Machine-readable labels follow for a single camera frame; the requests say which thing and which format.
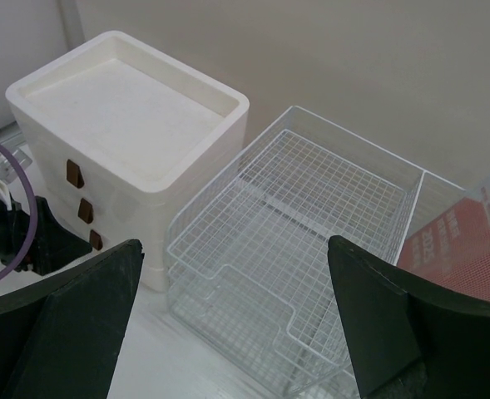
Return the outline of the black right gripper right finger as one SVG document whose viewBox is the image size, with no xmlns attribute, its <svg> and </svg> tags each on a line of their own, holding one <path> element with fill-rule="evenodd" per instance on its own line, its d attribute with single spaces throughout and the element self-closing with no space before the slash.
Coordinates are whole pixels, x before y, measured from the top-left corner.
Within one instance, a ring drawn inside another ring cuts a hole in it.
<svg viewBox="0 0 490 399">
<path fill-rule="evenodd" d="M 490 302 L 397 268 L 340 235 L 328 242 L 362 398 L 490 398 Z"/>
</svg>

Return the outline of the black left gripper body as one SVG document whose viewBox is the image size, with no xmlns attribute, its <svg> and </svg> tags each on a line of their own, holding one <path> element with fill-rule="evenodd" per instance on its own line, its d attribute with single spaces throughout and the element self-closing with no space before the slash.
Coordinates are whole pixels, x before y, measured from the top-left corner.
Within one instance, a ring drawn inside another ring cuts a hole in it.
<svg viewBox="0 0 490 399">
<path fill-rule="evenodd" d="M 22 206 L 12 200 L 12 209 L 0 201 L 0 261 L 8 266 L 22 248 L 30 233 L 31 216 L 22 210 Z"/>
</svg>

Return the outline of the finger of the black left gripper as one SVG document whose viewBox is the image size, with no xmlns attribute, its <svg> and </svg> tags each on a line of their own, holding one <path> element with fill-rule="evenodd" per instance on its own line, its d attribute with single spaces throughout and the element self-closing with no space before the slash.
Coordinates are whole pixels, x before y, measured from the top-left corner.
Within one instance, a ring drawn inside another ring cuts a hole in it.
<svg viewBox="0 0 490 399">
<path fill-rule="evenodd" d="M 30 264 L 36 274 L 50 274 L 92 251 L 84 239 L 62 227 L 45 198 L 37 196 L 37 230 L 30 249 Z"/>
</svg>

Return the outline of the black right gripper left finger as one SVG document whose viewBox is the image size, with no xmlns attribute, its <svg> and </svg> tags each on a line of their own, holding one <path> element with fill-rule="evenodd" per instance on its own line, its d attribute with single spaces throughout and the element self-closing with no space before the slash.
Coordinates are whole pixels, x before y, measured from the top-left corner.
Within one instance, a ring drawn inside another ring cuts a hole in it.
<svg viewBox="0 0 490 399">
<path fill-rule="evenodd" d="M 141 278 L 129 239 L 0 296 L 0 398 L 105 398 Z"/>
</svg>

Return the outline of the red booklet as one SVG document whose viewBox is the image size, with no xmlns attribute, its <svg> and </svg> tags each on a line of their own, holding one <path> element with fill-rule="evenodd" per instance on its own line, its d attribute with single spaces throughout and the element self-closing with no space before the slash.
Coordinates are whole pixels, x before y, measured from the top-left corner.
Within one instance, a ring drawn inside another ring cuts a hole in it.
<svg viewBox="0 0 490 399">
<path fill-rule="evenodd" d="M 397 266 L 490 302 L 490 176 L 414 232 Z"/>
</svg>

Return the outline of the white three-drawer storage box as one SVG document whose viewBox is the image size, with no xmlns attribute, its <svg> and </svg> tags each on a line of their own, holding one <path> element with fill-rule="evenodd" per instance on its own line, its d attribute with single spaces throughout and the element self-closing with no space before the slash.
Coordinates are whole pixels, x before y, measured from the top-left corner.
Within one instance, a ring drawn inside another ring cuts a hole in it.
<svg viewBox="0 0 490 399">
<path fill-rule="evenodd" d="M 164 293 L 166 230 L 242 149 L 248 98 L 120 31 L 49 62 L 5 96 L 54 213 L 94 249 L 140 240 L 141 280 Z"/>
</svg>

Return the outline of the aluminium frame rail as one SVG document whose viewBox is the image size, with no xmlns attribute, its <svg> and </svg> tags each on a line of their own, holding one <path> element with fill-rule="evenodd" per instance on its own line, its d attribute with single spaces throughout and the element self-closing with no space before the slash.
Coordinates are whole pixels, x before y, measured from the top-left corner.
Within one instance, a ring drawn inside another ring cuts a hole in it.
<svg viewBox="0 0 490 399">
<path fill-rule="evenodd" d="M 0 129 L 0 144 L 11 150 L 26 144 L 22 129 L 16 122 Z"/>
</svg>

